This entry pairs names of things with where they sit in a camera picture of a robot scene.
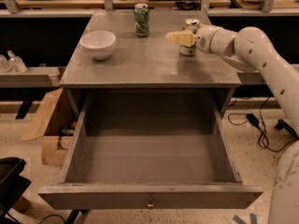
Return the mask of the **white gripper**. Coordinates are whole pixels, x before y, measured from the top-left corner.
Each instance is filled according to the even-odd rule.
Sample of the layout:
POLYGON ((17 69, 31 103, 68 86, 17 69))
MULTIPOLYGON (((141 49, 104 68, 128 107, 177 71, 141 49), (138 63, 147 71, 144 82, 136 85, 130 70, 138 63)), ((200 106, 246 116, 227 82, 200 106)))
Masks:
POLYGON ((165 37, 168 41, 185 47, 192 47, 196 42, 196 47, 205 53, 219 56, 229 56, 235 53, 236 32, 219 26, 203 26, 197 30, 196 35, 185 30, 167 33, 165 37))

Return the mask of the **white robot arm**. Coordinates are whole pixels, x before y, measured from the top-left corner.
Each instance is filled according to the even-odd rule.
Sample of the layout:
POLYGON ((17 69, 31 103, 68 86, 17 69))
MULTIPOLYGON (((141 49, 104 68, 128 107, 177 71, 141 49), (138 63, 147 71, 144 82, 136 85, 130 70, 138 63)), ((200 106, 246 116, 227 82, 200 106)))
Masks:
MULTIPOLYGON (((204 25, 196 33, 170 32, 166 39, 218 55, 238 70, 256 69, 299 133, 299 72, 278 54, 262 30, 246 27, 233 32, 204 25)), ((299 224, 299 141, 284 151, 278 163, 268 224, 299 224)))

